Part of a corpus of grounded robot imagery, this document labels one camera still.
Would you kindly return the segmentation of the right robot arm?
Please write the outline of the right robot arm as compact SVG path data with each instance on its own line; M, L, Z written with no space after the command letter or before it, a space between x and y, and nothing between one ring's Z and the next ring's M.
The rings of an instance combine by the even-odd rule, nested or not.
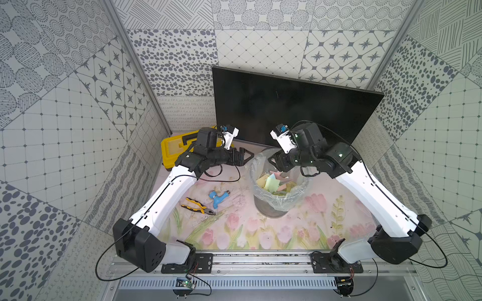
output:
M335 268L379 257L398 265L415 255L432 225L425 214L416 214L392 195L368 170L361 155L341 137L328 142L320 125L301 122L293 129L279 124L271 137L281 150L268 161L279 171L315 168L348 188L379 225L370 237L335 243L328 257Z

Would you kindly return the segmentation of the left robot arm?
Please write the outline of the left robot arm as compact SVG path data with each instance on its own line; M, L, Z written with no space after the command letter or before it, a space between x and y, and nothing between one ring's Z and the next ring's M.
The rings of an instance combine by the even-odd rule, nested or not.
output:
M118 219L113 226L118 257L147 273L159 265L174 265L182 272L195 264L196 249L189 243L165 243L158 239L162 226L182 196L210 168L248 163L244 148L232 147L238 129L232 125L203 127L197 140L181 153L165 182L139 211L129 219Z

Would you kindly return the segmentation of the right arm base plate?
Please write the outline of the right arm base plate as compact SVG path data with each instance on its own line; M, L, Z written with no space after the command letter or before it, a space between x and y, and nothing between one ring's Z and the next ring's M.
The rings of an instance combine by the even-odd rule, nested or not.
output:
M310 254L310 260L314 273L351 275L364 272L360 263L347 263L339 255L313 252Z

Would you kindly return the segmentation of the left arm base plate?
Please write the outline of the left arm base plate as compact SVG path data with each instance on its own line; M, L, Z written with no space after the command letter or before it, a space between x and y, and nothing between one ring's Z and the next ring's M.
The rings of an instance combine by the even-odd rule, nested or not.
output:
M161 267L162 274L187 274L200 273L210 274L212 272L213 254L212 253L192 253L188 256L184 264L165 264Z

